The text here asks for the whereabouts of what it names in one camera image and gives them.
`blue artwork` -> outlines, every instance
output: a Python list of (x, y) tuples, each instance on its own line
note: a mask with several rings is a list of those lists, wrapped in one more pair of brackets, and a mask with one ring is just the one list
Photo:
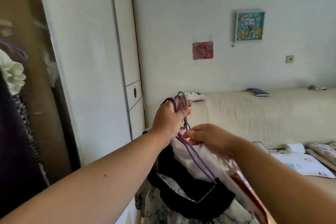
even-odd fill
[(237, 12), (236, 42), (263, 38), (265, 12)]

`white pillow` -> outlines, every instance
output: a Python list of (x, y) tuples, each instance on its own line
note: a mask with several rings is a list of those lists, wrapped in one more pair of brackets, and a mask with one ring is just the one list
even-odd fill
[(271, 155), (302, 175), (335, 178), (335, 175), (313, 156), (301, 153), (272, 153)]

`person's left hand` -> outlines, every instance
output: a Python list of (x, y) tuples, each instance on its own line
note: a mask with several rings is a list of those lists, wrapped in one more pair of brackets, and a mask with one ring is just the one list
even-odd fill
[(165, 140), (167, 144), (170, 139), (176, 137), (179, 133), (184, 116), (191, 114), (190, 107), (192, 106), (192, 102), (188, 102), (188, 106), (183, 107), (180, 98), (175, 98), (175, 101), (178, 106), (178, 112), (175, 113), (174, 104), (170, 100), (162, 104), (156, 112), (153, 126), (150, 130), (152, 133), (160, 135), (160, 138)]

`hand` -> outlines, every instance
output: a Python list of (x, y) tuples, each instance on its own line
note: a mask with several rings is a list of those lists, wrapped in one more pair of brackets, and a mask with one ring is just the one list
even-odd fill
[(160, 135), (160, 138), (165, 140), (167, 145), (179, 133), (184, 116), (191, 114), (190, 107), (192, 102), (188, 102), (188, 105), (183, 107), (180, 98), (175, 98), (175, 101), (178, 106), (178, 112), (175, 113), (174, 104), (171, 101), (162, 104), (156, 112), (153, 126), (150, 130), (152, 133)]
[(204, 143), (213, 153), (220, 154), (224, 158), (231, 158), (236, 146), (236, 142), (242, 140), (216, 125), (201, 124), (188, 130), (183, 134), (183, 138), (190, 138), (192, 145)]

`forearm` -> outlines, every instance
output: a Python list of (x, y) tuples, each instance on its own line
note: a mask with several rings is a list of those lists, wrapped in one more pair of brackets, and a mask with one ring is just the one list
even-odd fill
[(54, 184), (0, 223), (114, 223), (165, 141), (147, 133)]
[(278, 224), (336, 223), (334, 199), (303, 175), (241, 138), (232, 156)]

